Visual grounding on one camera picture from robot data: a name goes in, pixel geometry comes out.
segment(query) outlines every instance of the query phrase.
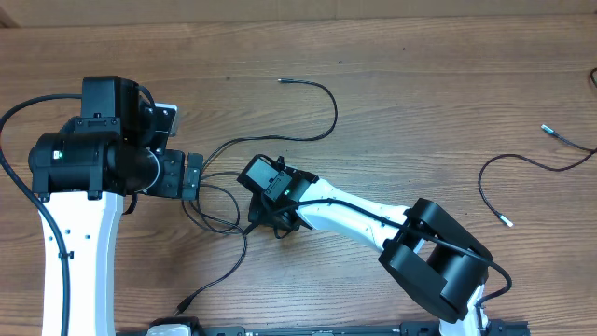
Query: robot end effector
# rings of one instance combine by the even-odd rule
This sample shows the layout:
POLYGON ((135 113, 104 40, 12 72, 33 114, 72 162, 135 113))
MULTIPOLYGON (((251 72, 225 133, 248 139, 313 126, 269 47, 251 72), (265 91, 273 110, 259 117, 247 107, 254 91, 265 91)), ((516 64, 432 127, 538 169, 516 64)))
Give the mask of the robot end effector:
POLYGON ((195 200, 203 157, 166 149, 178 109, 153 101, 147 89, 120 77, 85 77, 81 115, 59 133, 45 133, 29 154, 33 192, 103 191, 195 200))
MULTIPOLYGON (((273 227, 274 230, 282 229, 287 232, 298 230, 301 225, 317 229, 316 223, 302 220, 304 216, 301 216, 300 209, 305 206, 296 206, 294 209, 292 206, 313 199, 320 199, 321 203, 326 202, 323 199, 327 195, 319 196, 308 192, 311 187, 315 189, 318 183, 327 183, 317 175, 286 166, 283 157, 274 161, 264 155, 257 155, 239 175, 238 181, 253 192, 249 209, 249 228, 264 224, 273 227), (281 212, 285 208, 292 210, 281 212)), ((339 201, 342 201, 341 195, 344 194, 337 194, 339 201)), ((351 197, 350 201, 354 203, 355 198, 351 197)), ((341 204, 328 205, 330 208, 342 207, 341 204)), ((368 201, 363 200, 362 205, 368 206, 368 201)), ((330 210, 329 215, 325 216, 334 217, 340 210, 342 209, 330 210)), ((403 227, 437 237, 487 260, 493 259, 485 246, 433 202, 419 199, 412 208, 404 211, 404 216, 406 220, 400 223, 403 227)), ((344 220, 337 222, 340 226, 346 223, 344 220)), ((377 225, 384 227, 381 222, 377 222, 377 225)), ((411 230, 399 228, 394 238, 388 237, 383 242, 379 262, 409 296, 429 313, 448 323, 463 320, 468 314, 469 300, 478 287, 487 281, 488 265, 444 245, 437 245, 428 260, 423 260, 417 255, 422 239, 412 234, 411 230)))

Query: wooden table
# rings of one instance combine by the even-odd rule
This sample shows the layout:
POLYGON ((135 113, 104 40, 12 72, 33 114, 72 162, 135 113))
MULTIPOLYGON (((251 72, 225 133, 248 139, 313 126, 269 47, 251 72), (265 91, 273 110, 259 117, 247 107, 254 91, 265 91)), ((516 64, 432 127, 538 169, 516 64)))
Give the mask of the wooden table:
MULTIPOLYGON (((381 203, 441 204, 510 272, 514 288, 488 303, 491 318, 528 320, 534 335, 593 335, 597 324, 595 162, 562 174, 501 161, 485 175, 504 227, 481 201, 477 174, 504 152, 564 166, 583 154, 551 139, 547 123, 595 146, 597 17, 404 19, 0 31, 0 110, 49 93, 80 92, 84 76, 146 85, 182 111, 169 147, 209 154, 237 136, 317 134, 331 121, 325 94, 278 77, 315 80, 336 95, 336 131, 316 143, 232 147, 209 171, 241 170, 257 153, 284 155, 337 187, 381 203)), ((27 155, 42 133, 78 114, 50 102, 17 114, 2 134, 27 183, 27 155)), ((238 196, 231 178, 215 180, 238 196)), ((205 210, 232 217, 222 194, 205 210)), ((0 174, 0 333, 39 335, 44 249, 39 217, 0 174)), ((119 329, 167 316, 197 287, 225 273, 239 237, 196 228, 180 202, 141 197, 120 223, 115 310, 119 329)), ((379 265, 377 255, 331 232, 283 241, 249 236, 244 264, 189 308, 206 326, 383 325, 434 319, 379 265)), ((503 285, 491 273, 489 290, 503 285)))

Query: background wall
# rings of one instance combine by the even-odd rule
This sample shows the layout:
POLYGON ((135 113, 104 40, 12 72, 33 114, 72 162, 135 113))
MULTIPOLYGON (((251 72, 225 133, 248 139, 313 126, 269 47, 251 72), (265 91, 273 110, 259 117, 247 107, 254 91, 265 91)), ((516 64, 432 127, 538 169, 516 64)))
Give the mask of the background wall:
POLYGON ((0 0, 7 27, 589 14, 597 0, 0 0))

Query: cable tip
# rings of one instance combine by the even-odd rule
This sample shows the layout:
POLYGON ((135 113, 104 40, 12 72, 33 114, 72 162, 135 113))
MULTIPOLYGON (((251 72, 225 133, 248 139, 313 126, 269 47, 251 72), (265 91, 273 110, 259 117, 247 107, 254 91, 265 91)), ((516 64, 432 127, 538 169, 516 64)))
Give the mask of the cable tip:
POLYGON ((548 125, 541 125, 541 129, 549 135, 555 134, 555 132, 548 125))
POLYGON ((500 220, 501 220, 501 221, 503 221, 503 222, 504 222, 504 224, 508 225, 508 227, 509 227, 509 228, 511 228, 511 227, 513 227, 513 226, 514 226, 514 223, 512 223, 512 222, 510 221, 510 219, 508 219, 506 216, 504 216, 504 215, 500 215, 500 217, 499 217, 499 218, 500 218, 500 220))

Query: metal connector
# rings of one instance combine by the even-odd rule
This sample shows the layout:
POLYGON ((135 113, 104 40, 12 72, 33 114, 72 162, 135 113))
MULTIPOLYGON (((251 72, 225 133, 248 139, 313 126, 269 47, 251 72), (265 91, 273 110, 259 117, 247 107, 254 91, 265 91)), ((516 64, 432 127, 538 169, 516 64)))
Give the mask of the metal connector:
POLYGON ((541 125, 541 129, 549 135, 555 135, 555 131, 553 131, 548 125, 541 125))
POLYGON ((504 222, 504 224, 508 225, 508 226, 509 226, 509 228, 511 228, 511 227, 513 227, 513 226, 514 226, 514 223, 512 223, 512 222, 510 221, 510 219, 508 219, 508 218, 507 218, 506 216, 504 216, 504 215, 500 215, 500 220, 501 220, 501 221, 503 221, 503 222, 504 222))

